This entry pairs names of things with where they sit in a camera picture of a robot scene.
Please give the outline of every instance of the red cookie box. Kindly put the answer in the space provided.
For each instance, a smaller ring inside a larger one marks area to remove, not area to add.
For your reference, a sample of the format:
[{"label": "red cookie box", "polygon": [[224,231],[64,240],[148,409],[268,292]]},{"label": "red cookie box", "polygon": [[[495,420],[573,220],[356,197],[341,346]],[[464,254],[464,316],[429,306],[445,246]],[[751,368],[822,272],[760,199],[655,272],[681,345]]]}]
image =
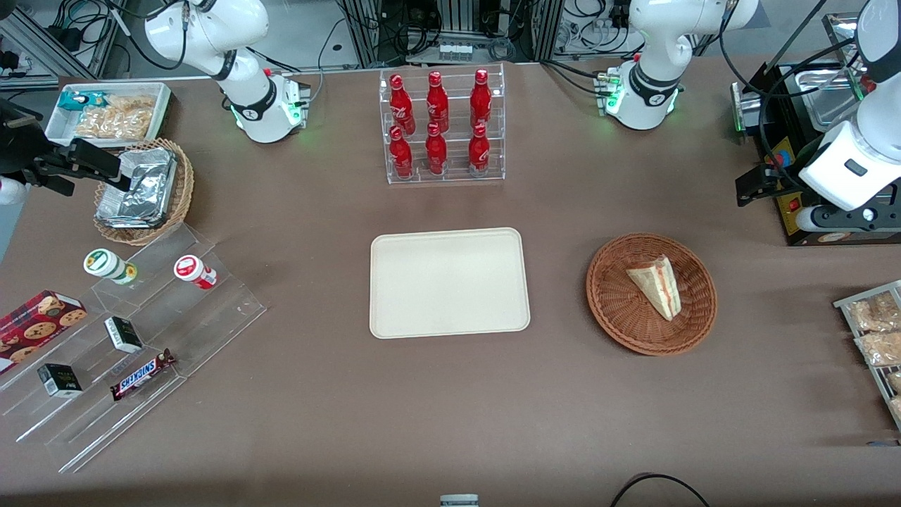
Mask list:
[{"label": "red cookie box", "polygon": [[0,318],[0,374],[86,315],[81,301],[45,290]]}]

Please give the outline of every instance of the brown wicker basket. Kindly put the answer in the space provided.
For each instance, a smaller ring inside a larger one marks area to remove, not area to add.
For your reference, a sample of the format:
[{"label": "brown wicker basket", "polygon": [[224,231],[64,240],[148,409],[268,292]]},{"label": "brown wicker basket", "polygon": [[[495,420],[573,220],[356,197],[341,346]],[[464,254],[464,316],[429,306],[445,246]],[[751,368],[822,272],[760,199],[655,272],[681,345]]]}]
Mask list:
[{"label": "brown wicker basket", "polygon": [[[682,311],[668,322],[625,270],[666,255],[676,274]],[[588,266],[588,305],[614,340],[647,355],[682,354],[710,333],[716,289],[704,264],[684,245],[653,234],[630,234],[605,244]]]},{"label": "brown wicker basket", "polygon": [[[178,166],[175,169],[175,182],[172,184],[172,197],[169,201],[169,212],[166,223],[156,229],[113,229],[94,219],[94,225],[100,234],[106,239],[118,243],[127,243],[132,246],[144,246],[154,238],[163,234],[170,227],[185,220],[187,210],[191,207],[191,192],[194,191],[194,169],[191,161],[187,159],[185,152],[177,144],[166,139],[154,139],[144,143],[129,146],[128,151],[149,150],[151,148],[166,148],[178,157]],[[94,192],[94,204],[100,204],[100,198],[104,195],[105,183],[97,186]]]}]

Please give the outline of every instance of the white robotic arm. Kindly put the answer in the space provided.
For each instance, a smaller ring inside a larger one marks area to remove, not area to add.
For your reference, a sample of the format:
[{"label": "white robotic arm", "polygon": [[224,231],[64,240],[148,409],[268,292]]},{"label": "white robotic arm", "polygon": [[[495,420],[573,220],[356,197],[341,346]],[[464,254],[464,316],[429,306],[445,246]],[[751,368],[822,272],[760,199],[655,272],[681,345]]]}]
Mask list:
[{"label": "white robotic arm", "polygon": [[901,178],[901,0],[864,5],[857,46],[876,89],[826,133],[800,172],[811,189],[845,211]]},{"label": "white robotic arm", "polygon": [[629,24],[644,36],[638,61],[610,68],[613,93],[605,112],[636,130],[656,127],[672,110],[679,79],[692,57],[688,34],[719,33],[743,27],[757,11],[759,0],[633,0]]},{"label": "white robotic arm", "polygon": [[186,0],[144,23],[147,39],[169,60],[183,60],[219,82],[238,125],[258,143],[273,143],[305,123],[301,90],[268,76],[246,49],[266,36],[259,0]]}]

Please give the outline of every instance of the table surface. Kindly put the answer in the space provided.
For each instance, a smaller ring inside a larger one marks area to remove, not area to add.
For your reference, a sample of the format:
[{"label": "table surface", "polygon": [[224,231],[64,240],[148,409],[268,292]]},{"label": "table surface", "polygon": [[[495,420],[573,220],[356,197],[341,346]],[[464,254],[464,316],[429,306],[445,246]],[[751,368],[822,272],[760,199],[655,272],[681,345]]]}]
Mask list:
[{"label": "table surface", "polygon": [[[235,128],[213,81],[170,81],[164,133],[196,171],[187,222],[270,310],[77,474],[4,438],[4,505],[597,506],[640,472],[714,505],[898,505],[901,449],[864,445],[897,433],[831,304],[901,278],[897,249],[788,248],[770,203],[735,206],[758,157],[719,59],[692,62],[649,132],[538,65],[505,72],[507,180],[428,189],[386,184],[375,71],[328,75],[308,128],[272,145]],[[134,252],[94,229],[94,188],[32,193],[0,311],[87,290],[80,252]],[[369,333],[376,236],[497,226],[523,237],[526,330]],[[713,276],[719,316],[688,354],[626,350],[587,307],[595,251],[638,231]]]}]

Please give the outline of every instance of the red bottle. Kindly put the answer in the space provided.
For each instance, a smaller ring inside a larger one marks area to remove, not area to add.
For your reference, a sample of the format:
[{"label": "red bottle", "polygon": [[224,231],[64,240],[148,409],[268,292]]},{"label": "red bottle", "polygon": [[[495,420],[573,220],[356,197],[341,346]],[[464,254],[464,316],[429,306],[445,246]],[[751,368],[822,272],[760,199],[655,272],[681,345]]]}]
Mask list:
[{"label": "red bottle", "polygon": [[425,98],[429,107],[429,121],[438,124],[441,132],[451,128],[451,111],[448,108],[448,92],[441,85],[441,73],[437,70],[429,72],[429,95]]},{"label": "red bottle", "polygon": [[441,135],[441,128],[435,122],[429,124],[429,138],[425,140],[425,151],[429,154],[429,171],[435,176],[444,174],[448,163],[448,144]]},{"label": "red bottle", "polygon": [[410,150],[410,144],[404,139],[404,133],[399,126],[391,125],[388,133],[391,135],[388,150],[391,152],[391,161],[394,163],[397,177],[409,180],[413,177],[413,152]]},{"label": "red bottle", "polygon": [[491,119],[491,89],[488,88],[488,71],[485,69],[476,70],[476,86],[469,96],[469,112],[469,122],[473,127],[487,124]]},{"label": "red bottle", "polygon": [[388,81],[391,83],[391,115],[395,119],[395,124],[404,129],[404,135],[413,135],[416,132],[413,101],[404,89],[404,79],[394,74]]},{"label": "red bottle", "polygon": [[485,124],[472,127],[472,139],[469,140],[469,174],[481,178],[488,172],[488,151],[491,143],[485,137]]}]

